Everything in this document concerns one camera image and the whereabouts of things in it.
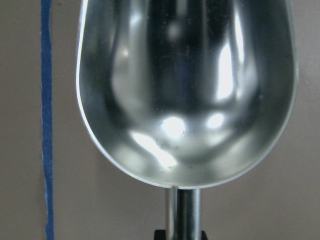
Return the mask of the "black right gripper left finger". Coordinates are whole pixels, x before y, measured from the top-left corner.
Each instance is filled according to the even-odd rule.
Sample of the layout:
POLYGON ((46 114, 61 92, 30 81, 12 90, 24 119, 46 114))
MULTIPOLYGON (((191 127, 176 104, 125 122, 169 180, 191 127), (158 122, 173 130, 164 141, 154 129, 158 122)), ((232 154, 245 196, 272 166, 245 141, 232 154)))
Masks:
POLYGON ((166 230, 156 229, 154 231, 153 240, 166 240, 166 230))

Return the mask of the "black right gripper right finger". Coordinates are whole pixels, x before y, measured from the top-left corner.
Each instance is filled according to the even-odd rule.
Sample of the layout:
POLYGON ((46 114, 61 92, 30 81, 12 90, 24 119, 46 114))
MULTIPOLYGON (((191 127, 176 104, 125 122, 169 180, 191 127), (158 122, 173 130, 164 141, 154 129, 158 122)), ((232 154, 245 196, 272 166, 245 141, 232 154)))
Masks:
POLYGON ((207 234, 203 230, 200 233, 200 240, 208 240, 207 234))

